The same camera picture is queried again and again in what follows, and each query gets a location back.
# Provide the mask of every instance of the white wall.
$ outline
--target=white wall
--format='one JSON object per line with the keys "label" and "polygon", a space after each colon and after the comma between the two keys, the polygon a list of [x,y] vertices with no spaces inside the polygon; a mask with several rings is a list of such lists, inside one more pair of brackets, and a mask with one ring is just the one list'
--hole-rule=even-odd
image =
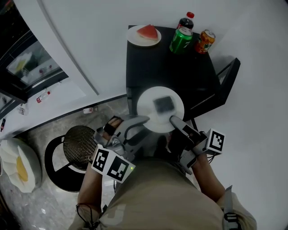
{"label": "white wall", "polygon": [[128,25],[176,27],[187,11],[195,31],[220,41],[250,0],[42,0],[56,30],[100,94],[125,91]]}
{"label": "white wall", "polygon": [[261,230],[288,224],[287,25],[284,0],[249,7],[211,53],[216,69],[232,57],[241,61],[229,98],[196,119],[199,128],[227,135],[225,152],[212,167],[226,187],[234,185]]}

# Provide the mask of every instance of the backpack strap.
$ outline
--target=backpack strap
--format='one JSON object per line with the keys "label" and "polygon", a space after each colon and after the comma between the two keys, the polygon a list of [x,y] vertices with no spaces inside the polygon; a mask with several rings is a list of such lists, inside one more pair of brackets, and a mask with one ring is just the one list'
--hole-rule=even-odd
{"label": "backpack strap", "polygon": [[233,212],[232,186],[226,189],[224,198],[223,230],[242,230],[238,216]]}

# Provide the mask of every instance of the tiled floor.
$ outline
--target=tiled floor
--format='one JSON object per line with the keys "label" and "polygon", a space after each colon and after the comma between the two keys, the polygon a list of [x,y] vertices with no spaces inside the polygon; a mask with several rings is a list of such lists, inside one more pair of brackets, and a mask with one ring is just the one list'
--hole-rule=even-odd
{"label": "tiled floor", "polygon": [[[29,194],[21,193],[5,173],[0,177],[0,190],[23,230],[64,230],[72,223],[78,193],[63,191],[48,178],[44,166],[45,149],[51,140],[64,135],[73,126],[85,125],[95,130],[113,115],[128,114],[127,98],[104,103],[97,108],[98,111],[92,114],[80,111],[19,135],[38,154],[43,173],[41,187]],[[55,170],[65,165],[62,145],[56,148],[53,162]],[[102,191],[102,205],[108,205],[114,196],[113,181],[103,178]]]}

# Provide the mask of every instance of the white plate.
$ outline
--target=white plate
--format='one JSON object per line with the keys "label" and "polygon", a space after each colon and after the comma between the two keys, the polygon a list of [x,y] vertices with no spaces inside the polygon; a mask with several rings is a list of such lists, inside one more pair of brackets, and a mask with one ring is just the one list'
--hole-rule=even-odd
{"label": "white plate", "polygon": [[[175,110],[168,116],[163,116],[159,119],[153,100],[170,96]],[[184,117],[184,105],[179,97],[172,89],[157,86],[147,89],[139,98],[137,102],[137,114],[148,116],[150,118],[144,126],[156,133],[168,133],[173,131],[175,128],[170,123],[170,117],[176,115],[180,119]]]}
{"label": "white plate", "polygon": [[137,30],[141,29],[142,27],[145,27],[145,26],[131,27],[127,31],[127,40],[129,42],[131,42],[132,44],[138,45],[138,46],[153,46],[153,45],[156,45],[161,40],[161,33],[157,29],[156,29],[157,34],[158,34],[158,40],[157,41],[141,37],[137,33]]}

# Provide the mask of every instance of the black square object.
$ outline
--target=black square object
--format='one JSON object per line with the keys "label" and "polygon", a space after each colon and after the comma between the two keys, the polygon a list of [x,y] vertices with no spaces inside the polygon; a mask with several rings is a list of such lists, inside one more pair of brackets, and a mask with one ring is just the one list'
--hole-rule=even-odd
{"label": "black square object", "polygon": [[155,99],[153,100],[153,102],[154,102],[154,105],[158,114],[170,112],[175,109],[174,103],[170,96]]}
{"label": "black square object", "polygon": [[222,151],[223,144],[224,144],[224,135],[212,131],[212,137],[210,140],[209,147],[216,149],[218,151]]}
{"label": "black square object", "polygon": [[99,171],[103,172],[106,160],[108,158],[108,153],[109,153],[108,151],[105,151],[103,149],[99,149],[98,153],[96,155],[93,167],[98,169]]}
{"label": "black square object", "polygon": [[123,177],[127,171],[128,166],[129,166],[129,164],[126,161],[115,156],[115,159],[113,160],[113,163],[112,163],[110,169],[108,170],[107,175],[111,176],[114,179],[122,181],[122,179],[123,179]]}

